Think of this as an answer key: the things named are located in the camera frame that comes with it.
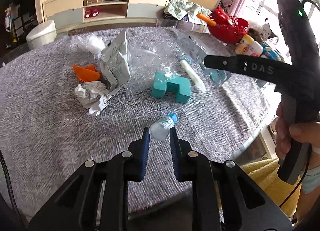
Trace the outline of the person's right hand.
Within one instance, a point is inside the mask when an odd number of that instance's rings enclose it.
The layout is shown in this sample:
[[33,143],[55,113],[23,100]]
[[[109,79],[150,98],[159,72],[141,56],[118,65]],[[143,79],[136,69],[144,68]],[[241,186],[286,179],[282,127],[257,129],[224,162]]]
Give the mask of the person's right hand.
[[285,159],[291,149],[291,141],[310,143],[313,152],[319,154],[319,122],[297,123],[288,126],[284,119],[283,106],[277,108],[276,121],[276,154],[278,158]]

